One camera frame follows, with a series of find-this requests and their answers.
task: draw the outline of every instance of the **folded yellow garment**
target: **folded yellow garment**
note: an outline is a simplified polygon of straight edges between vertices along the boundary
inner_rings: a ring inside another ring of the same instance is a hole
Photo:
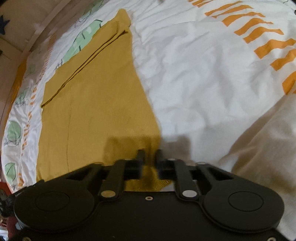
[[[49,180],[94,162],[112,165],[144,149],[152,160],[160,131],[135,72],[125,10],[57,69],[45,86],[37,179]],[[152,163],[128,191],[159,191]]]

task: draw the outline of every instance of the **white bed sheet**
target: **white bed sheet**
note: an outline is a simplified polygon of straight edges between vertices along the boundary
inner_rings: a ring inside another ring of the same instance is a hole
[[[166,157],[209,162],[273,188],[286,205],[278,229],[289,240],[296,238],[296,151],[292,150],[296,126],[290,104],[295,97],[286,97],[282,87],[296,70],[296,62],[278,71],[270,66],[294,47],[274,49],[262,59],[254,52],[271,39],[292,39],[296,16],[280,2],[248,0],[230,8],[250,8],[213,18],[205,13],[236,1],[214,0],[201,7],[194,2],[110,0],[72,25],[52,47],[53,38],[30,55],[19,91],[23,95],[13,105],[5,129],[7,137],[11,123],[14,131],[17,123],[20,137],[4,138],[1,146],[2,166],[10,172],[6,175],[12,191],[36,182],[45,83],[80,31],[94,20],[105,24],[124,8],[132,21],[134,65],[158,120]],[[261,23],[238,36],[234,32],[254,16],[241,17],[228,27],[222,22],[227,16],[251,11],[263,14],[259,18],[273,25]],[[280,29],[283,34],[265,32],[247,44],[243,38],[257,27]],[[290,108],[288,117],[285,105]],[[278,149],[275,142],[288,143],[285,147],[291,149]]]

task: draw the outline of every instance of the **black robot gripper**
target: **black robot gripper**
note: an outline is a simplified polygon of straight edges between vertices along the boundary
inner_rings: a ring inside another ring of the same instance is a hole
[[[160,179],[175,191],[128,192],[140,179],[145,153],[113,166],[91,164],[1,201],[1,213],[18,219],[11,241],[60,240],[287,240],[278,226],[284,212],[273,190],[210,164],[186,166],[155,154]]]

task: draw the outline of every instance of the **orange stripe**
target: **orange stripe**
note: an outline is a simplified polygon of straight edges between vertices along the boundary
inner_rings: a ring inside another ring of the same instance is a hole
[[[265,45],[258,47],[254,52],[257,56],[262,59],[264,56],[268,55],[273,49],[283,49],[287,46],[293,46],[296,43],[294,39],[288,39],[287,41],[280,41],[271,39]]]
[[[295,80],[296,80],[296,71],[294,71],[292,74],[290,74],[288,76],[288,78],[285,79],[285,81],[283,82],[283,89],[284,89],[284,92],[286,94],[289,93],[289,91],[292,89],[294,83],[295,83]]]
[[[228,27],[231,23],[233,23],[235,20],[238,20],[241,17],[255,16],[255,15],[258,15],[263,18],[265,17],[264,15],[262,15],[261,13],[258,13],[258,12],[248,12],[248,13],[244,13],[244,14],[230,15],[230,16],[226,17],[225,19],[223,19],[222,22]]]
[[[196,5],[200,4],[200,3],[202,3],[203,1],[205,1],[205,0],[198,0],[198,1],[194,2],[194,3],[192,3],[192,5],[196,6]]]
[[[213,16],[213,18],[217,18],[218,16],[221,16],[221,15],[224,15],[224,14],[228,14],[228,13],[232,13],[232,12],[237,12],[237,11],[240,11],[240,10],[244,10],[244,9],[247,9],[247,8],[250,8],[250,9],[253,9],[251,6],[249,5],[240,5],[238,7],[234,7],[234,8],[231,8],[223,13],[220,13],[216,16]]]
[[[210,16],[210,15],[212,15],[215,12],[225,10],[226,8],[229,8],[229,7],[231,7],[231,6],[235,5],[235,4],[238,4],[240,2],[242,2],[242,1],[238,1],[238,2],[235,2],[235,3],[229,3],[229,4],[226,4],[226,5],[223,5],[220,8],[217,8],[217,9],[214,9],[212,11],[206,12],[205,15]]]
[[[200,4],[200,5],[197,5],[197,6],[198,6],[198,7],[201,7],[201,6],[203,6],[203,5],[207,4],[207,3],[211,2],[211,1],[204,2],[204,3],[202,3],[202,4]]]
[[[272,62],[270,64],[271,67],[273,67],[273,69],[275,71],[278,71],[279,69],[281,69],[286,63],[292,62],[294,59],[296,58],[296,49],[292,49],[290,50],[286,57],[284,58],[278,58],[277,60],[275,60],[274,62]]]
[[[273,22],[265,22],[261,18],[252,18],[249,22],[247,22],[244,26],[242,26],[239,30],[236,30],[234,33],[237,35],[243,35],[249,28],[259,24],[259,23],[267,23],[273,24]]]
[[[256,29],[254,29],[249,36],[243,38],[244,41],[248,44],[252,41],[254,41],[255,39],[259,38],[263,33],[265,32],[274,32],[280,35],[284,35],[284,33],[280,30],[280,29],[268,29],[265,27],[258,27]]]

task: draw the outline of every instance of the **blue star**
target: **blue star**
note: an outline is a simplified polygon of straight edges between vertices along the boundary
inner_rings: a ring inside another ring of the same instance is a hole
[[[9,21],[10,21],[10,20],[6,20],[6,21],[4,21],[4,20],[3,20],[3,15],[1,15],[1,17],[0,17],[0,34],[5,35],[4,27],[6,26],[6,24],[9,23]]]

